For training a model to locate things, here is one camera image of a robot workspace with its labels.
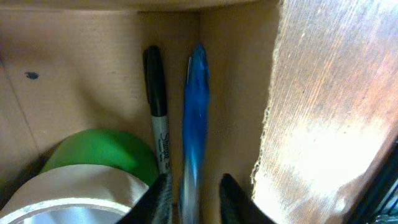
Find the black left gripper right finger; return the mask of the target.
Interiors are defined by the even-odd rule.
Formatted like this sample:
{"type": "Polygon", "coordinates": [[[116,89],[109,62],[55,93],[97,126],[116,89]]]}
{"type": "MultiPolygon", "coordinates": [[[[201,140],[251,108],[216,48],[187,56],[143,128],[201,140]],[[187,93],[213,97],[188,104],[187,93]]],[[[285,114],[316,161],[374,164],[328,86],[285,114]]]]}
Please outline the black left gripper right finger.
{"type": "Polygon", "coordinates": [[[219,196],[222,224],[275,224],[245,194],[231,174],[223,174],[219,196]]]}

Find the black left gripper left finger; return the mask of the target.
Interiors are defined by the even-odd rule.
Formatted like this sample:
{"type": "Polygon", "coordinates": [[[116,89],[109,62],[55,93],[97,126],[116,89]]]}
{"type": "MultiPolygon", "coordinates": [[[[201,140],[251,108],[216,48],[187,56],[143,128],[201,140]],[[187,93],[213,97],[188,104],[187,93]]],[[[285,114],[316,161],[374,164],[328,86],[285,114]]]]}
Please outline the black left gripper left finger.
{"type": "Polygon", "coordinates": [[[116,223],[172,223],[172,176],[160,174],[135,206],[116,223]]]}

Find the green tape roll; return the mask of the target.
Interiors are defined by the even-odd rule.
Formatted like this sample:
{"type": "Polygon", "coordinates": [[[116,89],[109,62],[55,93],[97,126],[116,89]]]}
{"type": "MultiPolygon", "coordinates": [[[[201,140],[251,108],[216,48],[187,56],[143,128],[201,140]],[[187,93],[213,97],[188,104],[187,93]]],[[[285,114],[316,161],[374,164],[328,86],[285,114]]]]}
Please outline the green tape roll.
{"type": "Polygon", "coordinates": [[[159,176],[157,159],[146,142],[128,131],[113,128],[87,129],[65,138],[40,171],[78,164],[123,170],[148,186],[159,176]]]}

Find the black marker pen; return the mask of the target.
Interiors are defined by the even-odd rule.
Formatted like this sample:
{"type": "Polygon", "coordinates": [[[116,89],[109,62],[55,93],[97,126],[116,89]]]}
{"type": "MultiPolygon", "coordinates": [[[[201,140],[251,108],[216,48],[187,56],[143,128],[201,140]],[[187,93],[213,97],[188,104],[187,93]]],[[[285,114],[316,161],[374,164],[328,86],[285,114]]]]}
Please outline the black marker pen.
{"type": "Polygon", "coordinates": [[[143,53],[146,94],[150,104],[157,162],[161,174],[170,172],[170,134],[167,94],[160,49],[151,45],[143,53]]]}

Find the brown cardboard box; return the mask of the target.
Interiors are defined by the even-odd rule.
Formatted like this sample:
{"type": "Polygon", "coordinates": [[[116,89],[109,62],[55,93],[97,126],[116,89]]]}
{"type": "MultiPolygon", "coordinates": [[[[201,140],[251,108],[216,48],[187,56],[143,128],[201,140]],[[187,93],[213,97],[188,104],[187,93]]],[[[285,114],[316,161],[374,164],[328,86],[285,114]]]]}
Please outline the brown cardboard box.
{"type": "Polygon", "coordinates": [[[277,1],[187,12],[1,9],[1,203],[79,131],[116,128],[153,145],[142,61],[149,45],[162,54],[178,188],[188,58],[202,44],[210,105],[201,215],[219,223],[221,176],[251,188],[278,23],[277,1]]]}

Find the beige masking tape roll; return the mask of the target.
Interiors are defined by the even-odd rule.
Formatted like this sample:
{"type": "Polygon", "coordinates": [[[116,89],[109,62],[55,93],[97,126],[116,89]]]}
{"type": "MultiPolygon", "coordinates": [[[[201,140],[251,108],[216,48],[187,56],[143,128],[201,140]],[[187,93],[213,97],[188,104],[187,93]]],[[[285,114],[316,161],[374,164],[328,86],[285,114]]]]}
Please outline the beige masking tape roll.
{"type": "Polygon", "coordinates": [[[20,187],[1,210],[1,223],[117,223],[148,188],[108,166],[59,167],[20,187]]]}

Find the blue pen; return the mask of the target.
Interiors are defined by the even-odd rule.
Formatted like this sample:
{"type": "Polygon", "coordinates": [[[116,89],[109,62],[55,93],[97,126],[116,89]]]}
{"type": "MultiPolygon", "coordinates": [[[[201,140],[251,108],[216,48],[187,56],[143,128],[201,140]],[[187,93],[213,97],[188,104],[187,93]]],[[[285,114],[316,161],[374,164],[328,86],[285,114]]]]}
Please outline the blue pen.
{"type": "Polygon", "coordinates": [[[188,61],[183,104],[183,176],[180,185],[181,223],[200,222],[200,188],[206,151],[210,71],[206,50],[195,47],[188,61]]]}

